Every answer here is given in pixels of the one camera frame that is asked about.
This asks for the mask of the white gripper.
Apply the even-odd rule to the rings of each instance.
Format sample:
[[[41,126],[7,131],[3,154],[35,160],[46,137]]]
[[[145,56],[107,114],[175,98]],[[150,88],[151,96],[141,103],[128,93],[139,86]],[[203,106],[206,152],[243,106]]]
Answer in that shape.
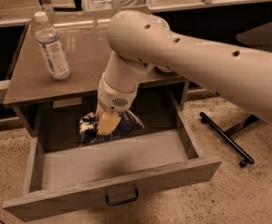
[[[97,90],[98,135],[110,135],[116,129],[121,121],[118,112],[124,112],[131,107],[137,88],[138,83],[133,82],[131,91],[119,91],[107,83],[105,76],[101,77]]]

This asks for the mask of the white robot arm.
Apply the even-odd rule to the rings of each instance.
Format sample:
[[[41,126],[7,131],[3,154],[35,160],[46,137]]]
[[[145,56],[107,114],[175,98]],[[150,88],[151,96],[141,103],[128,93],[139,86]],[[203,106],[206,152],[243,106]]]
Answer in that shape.
[[[179,35],[156,16],[117,13],[107,27],[112,49],[98,87],[98,132],[108,135],[130,108],[154,65],[217,92],[272,125],[272,53]]]

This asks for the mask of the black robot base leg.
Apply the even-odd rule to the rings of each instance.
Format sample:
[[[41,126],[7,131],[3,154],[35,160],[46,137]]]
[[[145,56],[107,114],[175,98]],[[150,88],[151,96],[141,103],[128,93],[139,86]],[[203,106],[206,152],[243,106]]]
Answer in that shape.
[[[227,130],[223,130],[216,124],[206,113],[200,113],[201,121],[207,123],[220,137],[222,137],[241,157],[242,160],[239,162],[240,167],[245,167],[247,164],[254,164],[254,159],[240,146],[238,145],[231,136],[233,134],[243,131],[259,119],[253,115],[248,116],[246,119],[241,120],[236,125],[232,126]]]

